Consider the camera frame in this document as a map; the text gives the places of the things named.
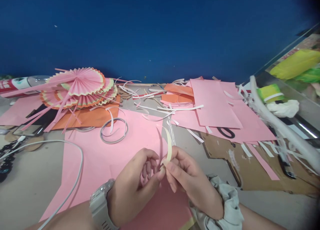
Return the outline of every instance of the plastic bottle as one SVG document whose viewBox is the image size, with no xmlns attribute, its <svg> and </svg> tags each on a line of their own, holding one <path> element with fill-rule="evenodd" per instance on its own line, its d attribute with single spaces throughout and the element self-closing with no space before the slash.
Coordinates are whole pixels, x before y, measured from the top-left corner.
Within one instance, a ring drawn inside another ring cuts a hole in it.
<svg viewBox="0 0 320 230">
<path fill-rule="evenodd" d="M 48 75 L 36 75 L 30 77 L 16 78 L 0 81 L 0 94 L 11 92 L 14 90 L 26 89 L 37 85 L 45 84 L 50 78 Z M 25 95 L 36 94 L 38 91 L 29 91 Z"/>
</svg>

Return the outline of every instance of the hand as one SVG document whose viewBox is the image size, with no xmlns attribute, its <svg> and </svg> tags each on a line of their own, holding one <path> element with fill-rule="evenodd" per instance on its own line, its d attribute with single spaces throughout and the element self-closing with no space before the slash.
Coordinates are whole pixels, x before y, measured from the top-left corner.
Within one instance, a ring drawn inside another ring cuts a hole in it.
<svg viewBox="0 0 320 230">
<path fill-rule="evenodd" d="M 108 192 L 108 211 L 111 221 L 117 227 L 134 219 L 158 190 L 164 178 L 165 169 L 157 172 L 159 156 L 155 151 L 143 148 L 127 163 Z"/>
<path fill-rule="evenodd" d="M 172 160 L 167 161 L 165 157 L 162 162 L 174 193 L 180 188 L 187 193 L 193 204 L 208 216 L 216 220 L 223 218 L 220 194 L 189 154 L 177 146 L 172 146 Z"/>
</svg>

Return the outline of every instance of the black scissor handle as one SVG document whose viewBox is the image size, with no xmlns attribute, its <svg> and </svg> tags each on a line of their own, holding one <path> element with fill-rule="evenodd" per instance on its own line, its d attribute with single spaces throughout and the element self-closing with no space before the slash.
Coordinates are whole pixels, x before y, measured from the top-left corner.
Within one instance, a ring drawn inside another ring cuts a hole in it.
<svg viewBox="0 0 320 230">
<path fill-rule="evenodd" d="M 234 137 L 235 137 L 234 132 L 232 132 L 229 128 L 226 128 L 226 127 L 217 127 L 217 129 L 218 129 L 218 131 L 219 131 L 223 136 L 225 136 L 225 137 L 227 137 L 227 138 L 234 138 Z"/>
</svg>

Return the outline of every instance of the white tissue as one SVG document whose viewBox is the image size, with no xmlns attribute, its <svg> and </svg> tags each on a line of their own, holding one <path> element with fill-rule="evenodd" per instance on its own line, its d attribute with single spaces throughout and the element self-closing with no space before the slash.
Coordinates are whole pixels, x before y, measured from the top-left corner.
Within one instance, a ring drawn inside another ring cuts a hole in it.
<svg viewBox="0 0 320 230">
<path fill-rule="evenodd" d="M 272 102 L 267 104 L 267 108 L 277 117 L 292 118 L 299 111 L 299 102 L 296 100 L 288 100 L 288 102 L 283 104 L 276 104 L 275 102 Z"/>
</svg>

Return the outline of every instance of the white wristwatch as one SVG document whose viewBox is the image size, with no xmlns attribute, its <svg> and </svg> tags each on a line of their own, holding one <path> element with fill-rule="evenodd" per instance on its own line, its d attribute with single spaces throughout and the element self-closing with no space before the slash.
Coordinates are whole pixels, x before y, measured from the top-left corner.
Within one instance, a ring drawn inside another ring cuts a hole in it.
<svg viewBox="0 0 320 230">
<path fill-rule="evenodd" d="M 105 184 L 99 187 L 90 197 L 90 210 L 92 218 L 100 230 L 118 230 L 111 221 L 108 213 L 107 194 L 113 187 L 114 179 L 108 180 Z"/>
</svg>

